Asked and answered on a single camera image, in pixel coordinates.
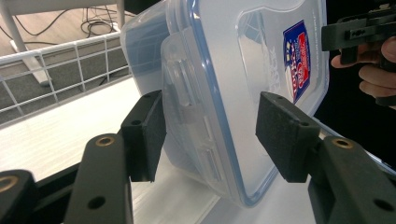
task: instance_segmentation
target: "transparent plastic container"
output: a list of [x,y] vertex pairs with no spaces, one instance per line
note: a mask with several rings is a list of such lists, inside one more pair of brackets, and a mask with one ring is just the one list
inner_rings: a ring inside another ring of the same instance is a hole
[[325,2],[165,0],[121,44],[145,94],[163,90],[171,162],[219,196],[254,206],[276,176],[255,135],[261,91],[313,115],[328,88]]

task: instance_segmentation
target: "black cable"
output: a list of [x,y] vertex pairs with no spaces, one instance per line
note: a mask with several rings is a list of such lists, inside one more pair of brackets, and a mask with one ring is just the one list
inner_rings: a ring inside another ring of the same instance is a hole
[[[114,72],[114,73],[110,73],[109,75],[108,75],[108,78],[109,78],[109,81],[108,82],[110,82],[111,80],[111,78],[114,78],[114,77],[126,77],[126,76],[128,76],[128,75],[130,75],[129,73],[127,73],[127,74],[121,74],[121,75],[116,75],[117,74],[117,72]],[[107,82],[107,77],[103,77],[103,79],[102,79],[102,81],[99,83],[99,86],[102,86],[103,84],[105,84]]]
[[[93,12],[95,14],[94,17],[89,18],[88,17],[88,9],[100,9],[100,10],[105,10],[106,14],[108,16],[108,19],[102,19],[100,18],[95,12]],[[97,34],[96,32],[93,31],[93,27],[95,26],[101,26],[101,25],[106,25],[110,28],[110,31],[108,32],[109,34],[111,32],[113,32],[114,29],[114,24],[113,24],[113,18],[111,18],[110,15],[110,11],[114,11],[114,10],[109,10],[106,6],[104,8],[99,8],[99,7],[89,7],[89,8],[85,8],[86,11],[86,15],[85,15],[85,21],[80,25],[80,29],[84,34],[87,34],[87,38],[91,37],[91,35],[100,35]]]
[[69,9],[67,9],[67,10],[65,10],[65,11],[63,11],[63,12],[61,12],[44,30],[42,30],[42,31],[40,31],[40,32],[38,32],[37,34],[32,34],[31,32],[29,32],[24,26],[23,26],[23,24],[21,23],[21,21],[20,21],[20,19],[18,19],[18,17],[17,16],[15,16],[15,19],[17,19],[17,22],[20,24],[20,26],[22,27],[22,29],[24,30],[24,31],[26,31],[26,33],[28,33],[29,35],[41,35],[41,34],[43,34],[44,32],[46,32],[52,25],[53,25],[53,23],[55,23],[66,11],[68,11]]
[[109,34],[110,34],[111,32],[115,31],[115,30],[114,30],[114,23],[113,23],[113,20],[111,20],[110,11],[108,11],[107,6],[105,6],[105,8],[106,8],[107,15],[108,15],[108,18],[110,19],[110,24],[111,24],[111,30],[110,30],[110,32],[109,32]]
[[0,26],[0,29],[3,31],[3,33],[4,33],[6,36],[8,36],[8,38],[12,39],[12,37],[11,37],[9,34],[7,34],[7,32],[3,29],[3,27]]
[[[90,8],[99,9],[99,10],[103,10],[103,11],[114,12],[114,13],[117,14],[117,11],[116,11],[116,10],[105,9],[105,8],[100,8],[100,7],[90,7]],[[134,15],[132,15],[132,14],[128,14],[128,13],[124,13],[124,14],[125,14],[125,16],[134,17]]]
[[[9,35],[4,29],[3,27],[0,26],[0,30],[3,31],[3,33],[8,36],[9,39],[12,40],[11,35]],[[29,42],[23,42],[23,44],[45,44],[45,45],[58,45],[56,43],[50,43],[50,42],[42,42],[42,41],[29,41]]]
[[51,42],[43,42],[43,41],[29,41],[29,42],[23,42],[23,44],[45,44],[45,45],[59,45],[56,43],[51,43]]

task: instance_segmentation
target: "sticker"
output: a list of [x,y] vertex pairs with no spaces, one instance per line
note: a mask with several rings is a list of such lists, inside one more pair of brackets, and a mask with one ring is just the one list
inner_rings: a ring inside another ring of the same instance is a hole
[[311,77],[308,33],[304,21],[290,27],[283,32],[283,36],[286,80],[290,98],[296,103],[308,88]]

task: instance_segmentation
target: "dark background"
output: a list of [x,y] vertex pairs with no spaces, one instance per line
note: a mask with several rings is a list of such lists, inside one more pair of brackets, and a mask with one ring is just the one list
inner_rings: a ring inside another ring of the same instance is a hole
[[[328,0],[328,24],[367,13],[374,1]],[[331,52],[331,58],[338,52]],[[360,143],[386,163],[396,167],[396,110],[375,104],[375,98],[359,89],[362,65],[330,68],[330,87],[315,117],[343,135]]]

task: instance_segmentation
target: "human hand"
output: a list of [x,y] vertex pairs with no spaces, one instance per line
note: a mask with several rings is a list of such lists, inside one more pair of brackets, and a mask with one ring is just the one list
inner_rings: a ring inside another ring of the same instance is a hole
[[[387,97],[396,95],[396,73],[387,72],[377,65],[380,61],[380,52],[390,62],[396,63],[396,36],[389,38],[382,45],[365,44],[358,46],[358,60],[356,63],[372,63],[363,66],[359,76],[363,82],[359,85],[361,91],[374,97]],[[332,59],[332,66],[345,68],[354,65],[341,64],[341,56]]]

